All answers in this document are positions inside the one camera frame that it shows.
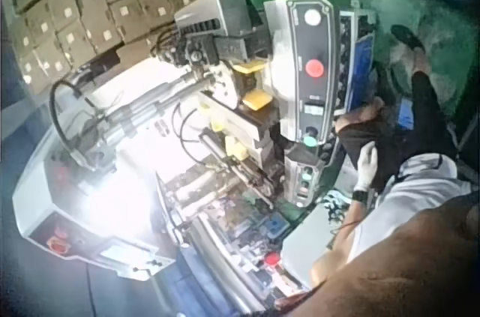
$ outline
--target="industrial machine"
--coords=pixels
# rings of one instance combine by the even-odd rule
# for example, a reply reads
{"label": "industrial machine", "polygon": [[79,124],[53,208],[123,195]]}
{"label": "industrial machine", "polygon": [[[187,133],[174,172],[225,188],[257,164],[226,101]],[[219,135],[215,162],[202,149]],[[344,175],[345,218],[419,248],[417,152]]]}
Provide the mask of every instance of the industrial machine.
{"label": "industrial machine", "polygon": [[[341,149],[335,118],[362,101],[375,23],[356,1],[341,10],[327,0],[274,0],[257,10],[250,0],[196,0],[152,50],[187,73],[108,114],[86,99],[91,117],[71,138],[60,127],[56,90],[82,92],[57,82],[54,127],[13,196],[20,233],[63,259],[137,280],[173,263],[177,247],[202,249],[206,233],[260,300],[273,289],[301,289],[279,277],[282,240],[296,227],[284,211],[305,217],[322,194],[319,181]],[[164,183],[153,173],[155,188],[135,183],[143,176],[117,146],[192,96],[209,121],[198,142],[210,156],[197,160],[185,148],[196,165],[181,179]],[[193,113],[180,127],[184,147]]]}

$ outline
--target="emergency stop button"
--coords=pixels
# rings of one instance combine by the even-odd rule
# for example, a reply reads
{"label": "emergency stop button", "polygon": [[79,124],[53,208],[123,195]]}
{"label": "emergency stop button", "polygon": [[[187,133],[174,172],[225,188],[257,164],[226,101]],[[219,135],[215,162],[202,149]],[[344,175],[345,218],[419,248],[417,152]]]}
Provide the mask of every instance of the emergency stop button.
{"label": "emergency stop button", "polygon": [[324,70],[325,68],[323,67],[322,62],[316,60],[315,58],[311,59],[305,65],[305,71],[307,71],[308,76],[313,77],[314,79],[322,77]]}

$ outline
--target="bright light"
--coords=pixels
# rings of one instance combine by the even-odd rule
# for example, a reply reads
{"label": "bright light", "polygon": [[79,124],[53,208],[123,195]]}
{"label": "bright light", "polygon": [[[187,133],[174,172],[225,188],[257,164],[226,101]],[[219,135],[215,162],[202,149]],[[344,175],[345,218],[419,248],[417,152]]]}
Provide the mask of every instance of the bright light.
{"label": "bright light", "polygon": [[134,237],[150,226],[152,192],[126,172],[118,170],[85,198],[85,217],[99,234]]}

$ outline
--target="black pants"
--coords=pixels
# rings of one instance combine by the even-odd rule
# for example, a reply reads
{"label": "black pants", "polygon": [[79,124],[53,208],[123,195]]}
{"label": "black pants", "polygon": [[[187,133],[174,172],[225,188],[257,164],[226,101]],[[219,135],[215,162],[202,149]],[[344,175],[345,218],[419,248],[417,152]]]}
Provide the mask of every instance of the black pants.
{"label": "black pants", "polygon": [[444,154],[455,160],[457,149],[447,131],[445,116],[438,104],[430,78],[422,72],[412,77],[413,131],[405,136],[385,134],[385,122],[380,117],[340,130],[338,137],[357,168],[360,150],[371,141],[378,150],[378,170],[372,188],[382,191],[401,164],[409,158],[427,153]]}

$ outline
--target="green button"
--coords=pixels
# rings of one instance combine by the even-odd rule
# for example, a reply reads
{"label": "green button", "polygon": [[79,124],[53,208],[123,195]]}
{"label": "green button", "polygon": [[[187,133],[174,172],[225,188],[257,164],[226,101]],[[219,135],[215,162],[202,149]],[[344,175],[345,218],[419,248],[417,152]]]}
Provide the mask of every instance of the green button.
{"label": "green button", "polygon": [[303,174],[301,174],[301,178],[306,180],[306,181],[311,181],[312,175],[310,175],[309,173],[303,173]]}
{"label": "green button", "polygon": [[315,147],[317,146],[317,139],[315,137],[312,137],[312,136],[305,136],[303,138],[303,143],[306,144],[306,146],[308,147]]}

